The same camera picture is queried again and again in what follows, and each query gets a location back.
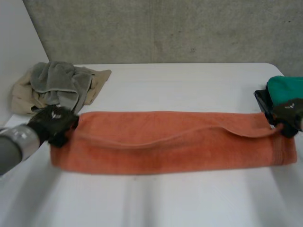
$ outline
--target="green cloth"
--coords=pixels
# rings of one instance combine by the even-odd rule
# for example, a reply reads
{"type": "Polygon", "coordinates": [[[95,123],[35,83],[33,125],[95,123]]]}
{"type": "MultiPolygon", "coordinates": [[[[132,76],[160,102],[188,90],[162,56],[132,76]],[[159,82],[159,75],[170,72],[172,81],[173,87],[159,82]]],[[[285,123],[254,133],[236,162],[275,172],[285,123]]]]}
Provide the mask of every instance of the green cloth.
{"type": "Polygon", "coordinates": [[[303,98],[303,77],[275,76],[267,83],[273,106],[294,98],[303,98]]]}

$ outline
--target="gray robot arm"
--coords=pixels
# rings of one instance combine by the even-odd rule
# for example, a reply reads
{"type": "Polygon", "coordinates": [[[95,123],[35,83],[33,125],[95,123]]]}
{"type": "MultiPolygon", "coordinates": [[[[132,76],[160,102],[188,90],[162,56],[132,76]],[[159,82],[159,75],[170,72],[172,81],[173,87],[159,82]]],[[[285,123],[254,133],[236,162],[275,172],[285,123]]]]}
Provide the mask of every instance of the gray robot arm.
{"type": "Polygon", "coordinates": [[[37,133],[27,125],[0,132],[0,175],[26,160],[40,147],[37,133]]]}
{"type": "Polygon", "coordinates": [[[0,131],[0,175],[28,159],[48,141],[61,147],[67,142],[65,132],[75,129],[79,117],[64,107],[48,106],[38,112],[28,124],[0,131]]]}

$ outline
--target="gray concrete wall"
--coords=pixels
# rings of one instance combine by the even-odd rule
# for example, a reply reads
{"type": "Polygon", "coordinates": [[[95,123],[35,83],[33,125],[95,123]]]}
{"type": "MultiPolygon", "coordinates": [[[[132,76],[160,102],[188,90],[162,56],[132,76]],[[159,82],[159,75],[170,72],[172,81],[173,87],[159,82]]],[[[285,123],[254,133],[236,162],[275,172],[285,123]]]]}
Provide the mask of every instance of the gray concrete wall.
{"type": "Polygon", "coordinates": [[[268,62],[303,75],[302,0],[23,0],[52,61],[268,62]]]}

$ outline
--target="pile of towels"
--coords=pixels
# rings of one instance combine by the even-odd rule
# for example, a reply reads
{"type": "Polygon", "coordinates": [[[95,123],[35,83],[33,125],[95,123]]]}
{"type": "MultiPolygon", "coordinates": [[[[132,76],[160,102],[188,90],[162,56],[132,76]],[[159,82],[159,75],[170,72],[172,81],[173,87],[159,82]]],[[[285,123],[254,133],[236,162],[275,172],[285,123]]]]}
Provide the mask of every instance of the pile of towels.
{"type": "Polygon", "coordinates": [[[67,62],[38,63],[14,85],[12,112],[34,115],[47,105],[61,105],[78,113],[95,100],[110,74],[67,62]]]}

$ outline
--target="white wall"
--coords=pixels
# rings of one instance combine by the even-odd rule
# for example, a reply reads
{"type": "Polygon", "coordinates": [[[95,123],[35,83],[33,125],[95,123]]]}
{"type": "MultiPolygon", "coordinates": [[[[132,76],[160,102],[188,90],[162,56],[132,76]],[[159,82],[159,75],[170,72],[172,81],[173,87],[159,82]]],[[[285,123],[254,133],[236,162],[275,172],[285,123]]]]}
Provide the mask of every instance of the white wall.
{"type": "Polygon", "coordinates": [[[22,0],[0,0],[0,125],[12,114],[12,85],[39,61],[48,58],[22,0]]]}

